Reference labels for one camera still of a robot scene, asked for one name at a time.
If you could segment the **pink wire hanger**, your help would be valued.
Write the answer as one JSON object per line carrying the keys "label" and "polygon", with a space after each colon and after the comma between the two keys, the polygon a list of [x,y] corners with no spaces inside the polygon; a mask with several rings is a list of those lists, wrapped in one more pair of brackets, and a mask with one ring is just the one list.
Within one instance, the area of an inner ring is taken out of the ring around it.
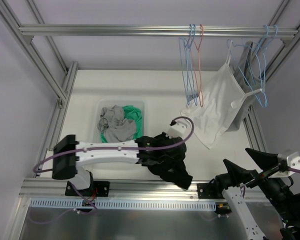
{"label": "pink wire hanger", "polygon": [[195,40],[193,41],[197,53],[197,63],[198,63],[198,70],[194,70],[194,77],[197,86],[199,105],[202,108],[204,106],[204,95],[202,90],[203,81],[202,81],[202,69],[201,69],[201,44],[204,37],[204,27],[202,24],[200,24],[199,27],[200,27],[200,40],[198,43],[196,43]]}

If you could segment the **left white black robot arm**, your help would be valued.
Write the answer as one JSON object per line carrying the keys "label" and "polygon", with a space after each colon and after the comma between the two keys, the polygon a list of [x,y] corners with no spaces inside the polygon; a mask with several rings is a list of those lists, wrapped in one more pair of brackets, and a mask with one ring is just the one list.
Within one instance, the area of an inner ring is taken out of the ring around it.
{"label": "left white black robot arm", "polygon": [[93,174],[84,168],[86,165],[125,163],[147,167],[165,182],[187,190],[193,177],[184,163],[186,151],[180,136],[168,137],[165,132],[115,143],[83,142],[69,134],[53,148],[52,178],[67,180],[83,196],[88,196],[94,183]]}

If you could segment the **black tank top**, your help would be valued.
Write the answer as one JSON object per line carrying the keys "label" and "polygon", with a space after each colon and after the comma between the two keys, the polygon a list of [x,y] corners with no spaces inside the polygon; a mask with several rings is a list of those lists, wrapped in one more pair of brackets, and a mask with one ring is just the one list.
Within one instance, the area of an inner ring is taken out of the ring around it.
{"label": "black tank top", "polygon": [[184,163],[187,147],[183,139],[180,136],[169,138],[165,133],[161,133],[155,137],[146,137],[145,140],[147,147],[165,147],[182,143],[173,148],[154,151],[151,155],[159,163],[149,165],[147,168],[153,175],[159,176],[165,182],[187,190],[192,183],[193,176],[188,174]]}

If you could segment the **blue wire hanger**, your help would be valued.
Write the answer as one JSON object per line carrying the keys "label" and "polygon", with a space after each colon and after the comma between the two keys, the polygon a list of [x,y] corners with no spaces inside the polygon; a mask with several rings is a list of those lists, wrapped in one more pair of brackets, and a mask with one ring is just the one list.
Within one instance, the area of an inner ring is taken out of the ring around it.
{"label": "blue wire hanger", "polygon": [[191,60],[191,48],[193,37],[196,33],[196,27],[193,24],[189,25],[189,32],[187,37],[179,37],[179,57],[182,74],[182,82],[186,98],[186,104],[189,106],[194,97],[194,79],[193,79],[193,65]]}
{"label": "blue wire hanger", "polygon": [[186,43],[184,44],[185,50],[185,62],[186,62],[186,77],[187,77],[187,87],[190,87],[190,91],[188,90],[187,96],[189,102],[193,101],[194,105],[198,105],[198,95],[197,95],[197,84],[195,78],[195,69],[194,63],[192,59],[192,45],[194,43],[195,35],[196,35],[196,26],[194,24],[189,25],[189,35]]}

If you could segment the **green tank top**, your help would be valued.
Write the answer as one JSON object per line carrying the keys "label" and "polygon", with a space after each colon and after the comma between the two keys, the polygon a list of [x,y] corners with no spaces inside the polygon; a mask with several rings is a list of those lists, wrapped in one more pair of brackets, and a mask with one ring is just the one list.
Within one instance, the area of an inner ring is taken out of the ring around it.
{"label": "green tank top", "polygon": [[136,123],[137,131],[132,140],[142,137],[144,135],[142,111],[133,105],[120,107],[123,107],[125,117],[127,119],[134,120]]}

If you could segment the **light grey tank top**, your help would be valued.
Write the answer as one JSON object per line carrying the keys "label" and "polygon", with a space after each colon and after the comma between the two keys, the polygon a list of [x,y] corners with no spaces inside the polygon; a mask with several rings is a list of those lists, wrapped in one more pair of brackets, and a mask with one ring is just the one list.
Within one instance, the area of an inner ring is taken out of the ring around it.
{"label": "light grey tank top", "polygon": [[119,143],[132,140],[137,133],[137,125],[133,119],[125,117],[123,107],[103,107],[97,124],[103,143]]}

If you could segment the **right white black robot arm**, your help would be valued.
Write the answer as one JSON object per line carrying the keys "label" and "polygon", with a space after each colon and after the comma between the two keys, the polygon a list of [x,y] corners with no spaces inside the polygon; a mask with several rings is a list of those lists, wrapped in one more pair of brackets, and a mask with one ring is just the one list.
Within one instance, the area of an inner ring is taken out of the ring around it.
{"label": "right white black robot arm", "polygon": [[300,154],[287,150],[283,153],[267,153],[246,148],[247,154],[261,169],[247,170],[224,159],[227,173],[217,175],[211,182],[213,193],[225,199],[231,211],[238,217],[243,234],[248,240],[265,240],[245,203],[241,188],[258,188],[258,195],[271,204],[284,226],[279,230],[283,240],[300,240],[300,193],[294,194],[283,179],[300,174]]}

